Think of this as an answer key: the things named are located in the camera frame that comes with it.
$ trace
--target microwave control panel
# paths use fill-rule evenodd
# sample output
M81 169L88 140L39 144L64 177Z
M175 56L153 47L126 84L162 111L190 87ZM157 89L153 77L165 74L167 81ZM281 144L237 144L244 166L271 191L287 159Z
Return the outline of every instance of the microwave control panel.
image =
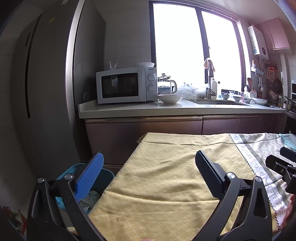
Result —
M157 75L156 67L146 67L146 98L148 101L157 100Z

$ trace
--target kettle handle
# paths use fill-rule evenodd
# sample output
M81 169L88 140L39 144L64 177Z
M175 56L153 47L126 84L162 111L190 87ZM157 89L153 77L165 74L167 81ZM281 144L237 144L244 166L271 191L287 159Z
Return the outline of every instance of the kettle handle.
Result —
M173 82L174 85L175 85L175 89L174 89L174 91L172 91L172 82ZM174 93L177 92L178 88L177 88L177 83L176 83L176 81L174 81L174 80L170 80L170 89L171 89L171 91L170 91L171 94L174 94Z

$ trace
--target dish soap bottle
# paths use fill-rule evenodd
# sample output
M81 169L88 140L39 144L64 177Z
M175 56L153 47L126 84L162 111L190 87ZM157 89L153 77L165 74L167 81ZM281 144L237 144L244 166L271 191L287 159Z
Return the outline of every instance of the dish soap bottle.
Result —
M215 92L215 95L212 95L211 99L215 100L217 98L217 82L215 81L214 78L212 78L211 80L211 90Z

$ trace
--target yellow tablecloth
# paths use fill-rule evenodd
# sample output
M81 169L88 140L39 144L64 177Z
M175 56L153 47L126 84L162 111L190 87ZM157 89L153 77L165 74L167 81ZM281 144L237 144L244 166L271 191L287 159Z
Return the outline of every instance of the yellow tablecloth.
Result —
M108 241L191 240L218 204L195 165L199 150L226 172L253 179L254 173L228 134L148 133L104 191L90 219ZM231 229L241 201L223 232Z

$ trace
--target microwave knob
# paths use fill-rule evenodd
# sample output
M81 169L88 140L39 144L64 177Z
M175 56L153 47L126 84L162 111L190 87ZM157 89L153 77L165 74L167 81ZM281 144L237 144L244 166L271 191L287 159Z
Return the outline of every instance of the microwave knob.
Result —
M154 75L153 75L153 74L148 75L148 80L149 80L149 81L153 81L153 80L155 80Z
M150 92L155 91L155 86L153 86L153 85L148 86L148 90L149 90Z

